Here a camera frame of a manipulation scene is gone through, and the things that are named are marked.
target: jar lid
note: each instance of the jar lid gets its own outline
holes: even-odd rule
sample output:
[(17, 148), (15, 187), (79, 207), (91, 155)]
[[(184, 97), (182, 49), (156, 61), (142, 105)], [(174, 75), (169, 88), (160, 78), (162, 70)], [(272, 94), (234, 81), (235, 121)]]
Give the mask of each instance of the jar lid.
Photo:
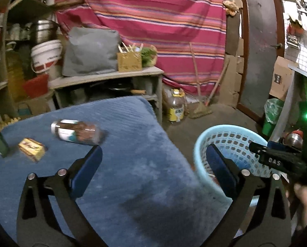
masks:
[(52, 132), (52, 134), (55, 134), (55, 127), (56, 127), (57, 123), (58, 123), (57, 121), (54, 121), (51, 124), (51, 132)]
[(179, 95), (180, 94), (179, 89), (172, 89), (172, 92), (173, 92), (174, 95)]

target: door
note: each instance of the door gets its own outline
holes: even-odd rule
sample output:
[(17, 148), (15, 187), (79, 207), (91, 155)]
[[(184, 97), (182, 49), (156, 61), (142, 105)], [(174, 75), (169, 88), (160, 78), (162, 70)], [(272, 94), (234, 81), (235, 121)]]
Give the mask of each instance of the door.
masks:
[(264, 116), (277, 56), (284, 57), (282, 0), (243, 0), (244, 74), (237, 108), (256, 122)]

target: blue towel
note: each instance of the blue towel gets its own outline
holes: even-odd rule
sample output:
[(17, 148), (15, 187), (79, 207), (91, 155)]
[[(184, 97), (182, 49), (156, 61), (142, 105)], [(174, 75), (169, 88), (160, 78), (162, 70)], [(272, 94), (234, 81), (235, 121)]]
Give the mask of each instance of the blue towel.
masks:
[[(103, 161), (77, 203), (110, 247), (198, 247), (229, 207), (198, 182), (150, 104), (139, 97), (121, 97), (64, 108), (4, 128), (11, 151), (0, 157), (0, 223), (12, 238), (16, 239), (17, 209), (27, 175), (53, 175), (91, 148), (51, 134), (50, 124), (58, 119), (97, 122), (107, 133), (101, 144)], [(17, 148), (24, 137), (48, 147), (37, 164)], [(51, 202), (62, 231), (72, 236), (54, 197)]]

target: red striped cloth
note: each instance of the red striped cloth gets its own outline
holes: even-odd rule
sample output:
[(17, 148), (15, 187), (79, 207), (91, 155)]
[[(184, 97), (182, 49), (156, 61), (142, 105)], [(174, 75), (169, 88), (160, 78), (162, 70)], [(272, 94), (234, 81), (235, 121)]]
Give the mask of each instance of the red striped cloth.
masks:
[(57, 12), (62, 28), (108, 27), (123, 41), (153, 44), (156, 66), (164, 81), (197, 93), (189, 42), (192, 42), (201, 83), (208, 94), (221, 74), (225, 54), (226, 14), (223, 0), (85, 0), (83, 5)]

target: wooden handle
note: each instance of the wooden handle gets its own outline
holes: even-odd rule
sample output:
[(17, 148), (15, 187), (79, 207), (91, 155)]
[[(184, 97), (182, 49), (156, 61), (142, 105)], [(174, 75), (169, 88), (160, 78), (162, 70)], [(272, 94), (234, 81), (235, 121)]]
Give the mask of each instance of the wooden handle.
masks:
[(133, 95), (135, 94), (145, 95), (147, 92), (145, 90), (131, 90), (131, 93)]
[(209, 105), (209, 103), (211, 102), (211, 99), (212, 99), (212, 97), (214, 96), (214, 94), (215, 94), (215, 92), (216, 92), (216, 90), (217, 90), (217, 87), (219, 86), (220, 81), (222, 80), (223, 75), (225, 74), (225, 72), (226, 72), (226, 70), (227, 70), (227, 67), (228, 67), (228, 66), (225, 66), (225, 67), (223, 68), (223, 70), (222, 70), (222, 72), (221, 72), (221, 74), (220, 74), (219, 79), (217, 80), (217, 82), (216, 82), (216, 84), (215, 84), (215, 86), (214, 86), (214, 88), (213, 88), (211, 94), (209, 95), (207, 101), (205, 102), (205, 106), (206, 106), (206, 107), (207, 107), (207, 106)]
[(53, 10), (61, 10), (61, 9), (66, 9), (66, 8), (76, 6), (76, 5), (82, 5), (84, 3), (85, 3), (85, 0), (68, 0), (68, 1), (57, 2), (51, 5), (51, 8), (53, 8)]
[(198, 95), (199, 95), (199, 99), (201, 99), (201, 91), (200, 91), (200, 84), (199, 84), (199, 77), (198, 77), (198, 69), (197, 69), (197, 63), (196, 63), (196, 57), (195, 57), (195, 53), (192, 49), (192, 43), (189, 42), (190, 45), (190, 51), (192, 54), (192, 61), (194, 62), (194, 67), (195, 67), (195, 72), (196, 72), (196, 83), (197, 83), (197, 91), (198, 91)]

